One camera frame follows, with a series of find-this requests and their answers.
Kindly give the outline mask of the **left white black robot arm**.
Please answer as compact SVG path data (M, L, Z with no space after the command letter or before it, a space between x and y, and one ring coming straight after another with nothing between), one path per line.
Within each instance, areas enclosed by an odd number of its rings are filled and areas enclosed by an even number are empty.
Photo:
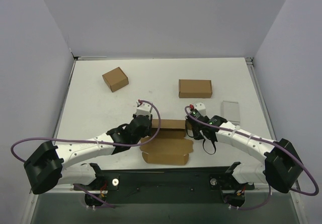
M151 115L134 115L128 124L121 124L88 143L53 145L46 141L25 161L24 168L34 194L43 194L58 184L83 184L91 189L103 185L103 176L81 162L99 156L115 155L138 144L151 134Z

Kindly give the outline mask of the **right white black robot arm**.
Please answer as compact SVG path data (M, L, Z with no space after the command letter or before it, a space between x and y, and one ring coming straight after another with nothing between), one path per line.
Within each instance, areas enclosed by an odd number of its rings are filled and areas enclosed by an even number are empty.
M228 144L259 161L257 165L239 163L234 167L232 176L238 183L267 183L281 193L288 193L302 173L302 161L290 141L261 138L220 116L203 116L197 109L185 111L194 135L212 143Z

